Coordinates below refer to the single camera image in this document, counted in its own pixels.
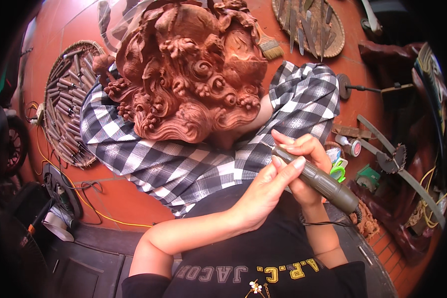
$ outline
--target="fan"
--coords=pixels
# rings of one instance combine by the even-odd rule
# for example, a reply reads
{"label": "fan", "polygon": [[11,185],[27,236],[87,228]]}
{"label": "fan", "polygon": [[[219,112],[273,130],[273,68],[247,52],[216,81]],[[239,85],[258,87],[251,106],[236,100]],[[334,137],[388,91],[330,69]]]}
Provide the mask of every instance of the fan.
{"label": "fan", "polygon": [[16,217],[0,212],[0,240],[4,255],[25,290],[23,296],[40,297],[48,267],[33,237]]}

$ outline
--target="sawdust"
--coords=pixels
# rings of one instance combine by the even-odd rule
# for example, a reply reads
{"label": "sawdust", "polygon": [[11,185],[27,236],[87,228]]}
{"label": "sawdust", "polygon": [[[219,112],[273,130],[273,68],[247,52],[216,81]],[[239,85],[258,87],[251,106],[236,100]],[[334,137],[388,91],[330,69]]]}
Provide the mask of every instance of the sawdust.
{"label": "sawdust", "polygon": [[[358,223],[358,230],[364,238],[369,241],[376,233],[379,233],[379,225],[371,211],[361,199],[359,199],[359,209],[361,209],[363,219]],[[356,218],[356,214],[352,213],[349,217],[353,223],[357,223],[358,219]]]}

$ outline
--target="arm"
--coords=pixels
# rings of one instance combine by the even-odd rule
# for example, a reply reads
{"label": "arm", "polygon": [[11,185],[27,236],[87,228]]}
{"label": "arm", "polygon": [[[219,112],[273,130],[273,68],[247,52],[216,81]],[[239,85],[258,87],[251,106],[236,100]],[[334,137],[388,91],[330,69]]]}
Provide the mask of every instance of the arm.
{"label": "arm", "polygon": [[173,255],[244,233],[230,210],[197,218],[165,221],[153,226],[139,241],[129,276],[155,273],[172,277]]}
{"label": "arm", "polygon": [[[272,136],[277,144],[284,147],[289,153],[295,155],[305,155],[314,165],[329,173],[331,162],[318,139],[305,134],[297,140],[272,131]],[[280,158],[272,157],[278,171],[283,170],[286,164]],[[300,203],[302,214],[308,223],[318,223],[329,221],[328,214],[321,202],[321,195],[308,187],[300,179],[295,179],[288,186],[292,190],[293,196]],[[310,246],[313,248],[315,256],[320,259],[328,268],[347,264],[346,256],[339,245],[339,238],[331,224],[306,226],[306,235]]]}
{"label": "arm", "polygon": [[280,172],[270,163],[229,210],[153,226],[136,247],[129,276],[154,273],[171,278],[174,254],[258,229],[275,208],[285,187],[301,174],[303,167],[302,157]]}

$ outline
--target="plaid fabric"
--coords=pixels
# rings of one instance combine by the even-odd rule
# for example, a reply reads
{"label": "plaid fabric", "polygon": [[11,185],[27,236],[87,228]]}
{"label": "plaid fabric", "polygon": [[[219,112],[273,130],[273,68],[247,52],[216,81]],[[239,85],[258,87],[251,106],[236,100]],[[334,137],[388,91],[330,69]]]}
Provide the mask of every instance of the plaid fabric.
{"label": "plaid fabric", "polygon": [[309,133],[324,143],[339,114],[338,82],[328,66],[297,67],[283,61],[269,93],[272,116],[253,139],[236,144],[234,152],[219,152],[205,143],[141,139],[99,84],[83,103],[81,136],[110,170],[180,217],[209,194],[254,179],[271,160],[270,148],[260,141],[273,145],[272,129],[293,139]]}

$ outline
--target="grinder handpiece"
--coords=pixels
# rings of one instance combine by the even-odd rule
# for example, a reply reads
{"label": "grinder handpiece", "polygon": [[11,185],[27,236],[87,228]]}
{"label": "grinder handpiece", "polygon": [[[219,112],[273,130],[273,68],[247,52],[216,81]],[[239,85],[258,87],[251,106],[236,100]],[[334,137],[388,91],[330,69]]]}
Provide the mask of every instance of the grinder handpiece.
{"label": "grinder handpiece", "polygon": [[[298,158],[298,156],[286,152],[279,145],[272,147],[264,142],[261,143],[270,147],[272,154],[283,159],[287,164]],[[362,214],[359,210],[359,200],[346,185],[337,182],[333,177],[308,160],[299,178],[347,215],[356,213],[358,223],[361,221]]]}

